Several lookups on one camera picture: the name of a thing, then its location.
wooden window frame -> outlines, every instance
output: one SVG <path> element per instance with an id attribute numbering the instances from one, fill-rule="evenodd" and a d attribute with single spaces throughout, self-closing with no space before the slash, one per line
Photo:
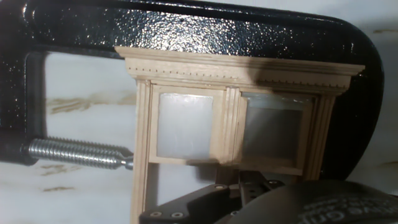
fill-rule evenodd
<path id="1" fill-rule="evenodd" d="M 246 93 L 268 93 L 278 94 L 289 97 L 306 97 L 310 98 L 311 101 L 303 104 L 302 119 L 300 121 L 300 131 L 298 134 L 298 148 L 297 155 L 294 159 L 282 159 L 282 158 L 271 158 L 271 157 L 247 157 L 243 158 L 243 140 L 244 130 L 246 127 L 246 111 L 248 108 L 248 99 L 241 96 L 239 102 L 239 115 L 238 115 L 238 127 L 236 131 L 236 139 L 234 144 L 234 163 L 240 169 L 245 170 L 259 170 L 262 172 L 273 172 L 276 174 L 287 174 L 287 175 L 303 175 L 305 155 L 308 148 L 308 137 L 310 135 L 311 120 L 313 117 L 313 108 L 315 104 L 316 96 L 313 95 L 300 95 L 291 93 L 273 93 L 269 90 L 250 89 L 243 88 L 242 91 Z"/>
<path id="2" fill-rule="evenodd" d="M 211 96 L 213 98 L 213 117 L 211 121 L 211 139 L 210 139 L 210 150 L 209 159 L 216 159 L 218 157 L 219 148 L 222 147 L 220 141 L 222 130 L 222 117 L 223 117 L 223 90 L 209 90 L 203 88 L 192 88 L 192 87 L 176 87 L 176 86 L 163 86 L 153 85 L 152 86 L 152 109 L 150 112 L 150 136 L 149 136 L 149 162 L 151 163 L 169 163 L 169 164 L 181 164 L 189 165 L 195 162 L 199 162 L 194 159 L 177 159 L 170 157 L 159 157 L 157 155 L 157 135 L 159 127 L 159 103 L 160 95 L 163 93 L 176 93 L 181 95 L 196 95 L 196 96 Z"/>
<path id="3" fill-rule="evenodd" d="M 216 157 L 218 163 L 224 166 L 234 166 L 234 162 L 240 156 L 236 153 L 236 145 L 240 144 L 242 139 L 236 136 L 242 135 L 241 130 L 238 131 L 239 125 L 242 124 L 242 121 L 238 120 L 242 119 L 243 114 L 239 113 L 239 106 L 244 103 L 241 92 L 283 91 L 286 94 L 316 96 L 312 116 L 306 118 L 310 119 L 310 124 L 307 123 L 305 126 L 309 130 L 309 135 L 307 138 L 304 135 L 300 136 L 307 140 L 306 144 L 299 143 L 300 150 L 303 150 L 304 145 L 306 150 L 305 156 L 298 157 L 296 163 L 302 170 L 302 175 L 297 180 L 303 181 L 319 178 L 335 98 L 348 90 L 351 77 L 365 69 L 363 65 L 198 54 L 134 47 L 115 47 L 115 50 L 125 58 L 127 72 L 137 80 L 132 224 L 138 224 L 138 217 L 146 208 L 149 147 L 153 123 L 150 112 L 153 109 L 154 84 L 223 90 L 221 113 L 223 117 L 220 119 L 222 135 L 219 140 L 222 147 L 217 150 Z M 272 171 L 286 172 L 283 168 L 274 167 Z M 218 172 L 217 179 L 224 178 L 220 182 L 228 180 L 226 177 L 230 171 L 224 171 L 226 172 Z"/>

unfinished wood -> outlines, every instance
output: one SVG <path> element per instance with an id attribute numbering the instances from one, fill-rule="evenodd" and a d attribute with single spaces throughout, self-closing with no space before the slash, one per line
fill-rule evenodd
<path id="1" fill-rule="evenodd" d="M 126 58 L 127 72 L 138 80 L 137 134 L 134 158 L 132 223 L 145 209 L 148 162 L 211 164 L 218 168 L 216 182 L 228 184 L 233 169 L 294 175 L 295 180 L 319 178 L 335 97 L 350 86 L 363 65 L 309 62 L 274 58 L 195 54 L 115 47 Z M 247 99 L 241 92 L 298 96 L 313 101 L 304 105 L 297 157 L 242 158 Z M 207 161 L 157 156 L 159 94 L 213 96 L 210 159 Z"/>
<path id="2" fill-rule="evenodd" d="M 207 84 L 197 84 L 192 82 L 168 82 L 160 80 L 152 80 L 153 84 L 163 85 L 163 86 L 178 86 L 178 87 L 188 87 L 188 88 L 204 88 L 209 90 L 225 90 L 225 86 L 219 85 L 207 85 Z"/>
<path id="3" fill-rule="evenodd" d="M 270 83 L 291 84 L 293 89 L 320 87 L 342 93 L 349 88 L 351 76 L 363 65 L 309 62 L 274 58 L 195 54 L 164 50 L 115 47 L 126 57 L 132 77 L 162 81 L 186 80 L 207 85 L 258 86 Z"/>
<path id="4" fill-rule="evenodd" d="M 279 159 L 268 157 L 247 157 L 241 162 L 233 164 L 242 170 L 258 170 L 261 172 L 271 172 L 275 174 L 302 175 L 303 170 L 295 166 L 295 161 L 291 159 Z"/>
<path id="5" fill-rule="evenodd" d="M 325 108 L 325 115 L 324 115 L 324 120 L 322 123 L 322 131 L 323 135 L 321 136 L 321 140 L 319 141 L 318 145 L 318 150 L 317 153 L 315 154 L 315 164 L 313 167 L 313 174 L 312 174 L 312 179 L 313 180 L 318 180 L 320 171 L 321 171 L 321 166 L 322 166 L 322 160 L 323 160 L 323 153 L 325 152 L 325 145 L 326 145 L 326 140 L 328 137 L 328 131 L 329 131 L 329 124 L 330 124 L 330 118 L 331 118 L 331 112 L 333 111 L 333 105 L 335 104 L 335 97 L 326 97 L 326 105 L 328 105 Z"/>
<path id="6" fill-rule="evenodd" d="M 313 98 L 314 96 L 312 95 L 300 95 L 300 94 L 293 94 L 293 93 L 274 93 L 276 95 L 282 95 L 286 96 L 289 98 L 295 98 L 295 99 L 303 99 L 303 110 L 302 110 L 302 117 L 300 121 L 300 130 L 299 130 L 299 137 L 298 137 L 298 144 L 297 144 L 297 150 L 296 150 L 296 159 L 294 164 L 274 164 L 274 166 L 290 166 L 294 168 L 298 168 L 303 170 L 304 162 L 305 162 L 305 156 L 306 156 L 306 150 L 308 147 L 308 136 L 309 136 L 309 130 L 310 130 L 310 125 L 311 125 L 311 118 L 312 118 L 312 110 L 313 110 Z M 238 127 L 237 127 L 237 134 L 236 134 L 236 142 L 234 146 L 234 154 L 238 155 L 235 156 L 235 162 L 240 161 L 240 163 L 250 163 L 251 160 L 252 163 L 254 164 L 255 161 L 262 161 L 263 164 L 266 164 L 269 162 L 270 158 L 264 157 L 264 156 L 259 156 L 256 158 L 252 159 L 247 159 L 242 157 L 242 151 L 243 151 L 243 139 L 244 139 L 244 129 L 245 129 L 245 124 L 246 124 L 246 110 L 248 107 L 248 99 L 246 97 L 241 97 L 240 101 L 240 106 L 239 106 L 239 117 L 238 117 Z M 283 159 L 278 159 L 278 158 L 272 158 L 273 162 L 275 161 L 283 161 Z"/>
<path id="7" fill-rule="evenodd" d="M 218 158 L 223 142 L 221 139 L 221 124 L 222 124 L 222 102 L 224 91 L 222 90 L 207 90 L 199 88 L 185 88 L 176 86 L 153 86 L 152 98 L 152 122 L 150 124 L 150 147 L 149 147 L 149 162 L 154 163 L 173 163 L 173 164 L 189 164 L 190 159 L 176 159 L 159 157 L 157 155 L 157 141 L 158 141 L 158 127 L 159 127 L 159 103 L 160 94 L 162 93 L 177 93 L 181 95 L 197 95 L 197 96 L 211 96 L 213 98 L 212 110 L 212 125 L 211 125 L 211 139 L 209 158 Z"/>
<path id="8" fill-rule="evenodd" d="M 308 147 L 308 136 L 310 134 L 312 107 L 313 107 L 312 102 L 305 103 L 302 112 L 300 132 L 298 137 L 297 160 L 296 160 L 296 167 L 299 169 L 304 168 L 305 155 Z"/>
<path id="9" fill-rule="evenodd" d="M 239 88 L 227 87 L 226 98 L 224 99 L 224 123 L 223 123 L 223 155 L 220 158 L 221 164 L 233 162 L 237 155 L 234 155 L 234 142 L 236 126 L 238 124 L 238 109 L 241 92 Z"/>
<path id="10" fill-rule="evenodd" d="M 247 109 L 248 99 L 246 97 L 241 97 L 241 100 L 239 102 L 238 126 L 236 128 L 236 137 L 234 144 L 234 162 L 240 162 L 242 160 L 244 128 L 246 126 Z"/>
<path id="11" fill-rule="evenodd" d="M 310 149 L 307 154 L 302 180 L 317 180 L 320 174 L 323 151 L 327 138 L 334 96 L 321 96 L 312 129 Z"/>
<path id="12" fill-rule="evenodd" d="M 234 142 L 238 118 L 241 92 L 239 88 L 227 87 L 223 99 L 223 145 L 218 152 L 218 161 L 223 166 L 217 168 L 216 183 L 227 184 L 233 176 L 233 169 L 229 168 L 237 155 L 234 155 Z"/>
<path id="13" fill-rule="evenodd" d="M 137 80 L 137 126 L 134 151 L 134 178 L 131 200 L 131 223 L 138 224 L 139 215 L 146 208 L 148 180 L 148 140 L 151 87 L 148 80 Z"/>

marble background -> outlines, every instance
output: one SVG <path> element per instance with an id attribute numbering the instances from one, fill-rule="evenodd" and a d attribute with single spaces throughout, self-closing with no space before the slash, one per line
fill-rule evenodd
<path id="1" fill-rule="evenodd" d="M 353 23 L 377 47 L 386 72 L 376 132 L 349 180 L 398 195 L 398 2 L 214 0 L 333 16 Z M 45 63 L 49 136 L 134 150 L 135 81 L 123 60 L 52 53 Z M 0 164 L 0 223 L 129 223 L 132 172 L 49 161 Z M 162 203 L 211 183 L 194 167 L 159 167 Z"/>

textured black paint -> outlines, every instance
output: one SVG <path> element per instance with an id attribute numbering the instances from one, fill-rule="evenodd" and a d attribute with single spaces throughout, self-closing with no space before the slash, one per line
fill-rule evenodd
<path id="1" fill-rule="evenodd" d="M 46 51 L 118 58 L 115 45 L 364 64 L 366 70 L 336 100 L 323 178 L 348 176 L 381 107 L 384 77 L 377 51 L 361 31 L 339 19 L 198 1 L 3 0 L 1 161 L 34 163 L 21 145 L 45 133 L 37 106 L 43 104 L 41 94 L 31 87 L 41 88 L 42 71 L 25 64 L 28 53 L 37 52 L 29 58 L 39 65 Z"/>

screw head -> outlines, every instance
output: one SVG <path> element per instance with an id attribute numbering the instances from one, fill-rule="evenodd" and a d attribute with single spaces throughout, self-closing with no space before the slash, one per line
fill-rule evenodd
<path id="1" fill-rule="evenodd" d="M 173 218 L 182 218 L 184 217 L 184 214 L 182 212 L 175 212 L 172 214 Z"/>
<path id="2" fill-rule="evenodd" d="M 150 216 L 152 216 L 152 217 L 159 217 L 159 216 L 161 216 L 162 215 L 162 212 L 152 212 L 151 214 L 150 214 Z"/>

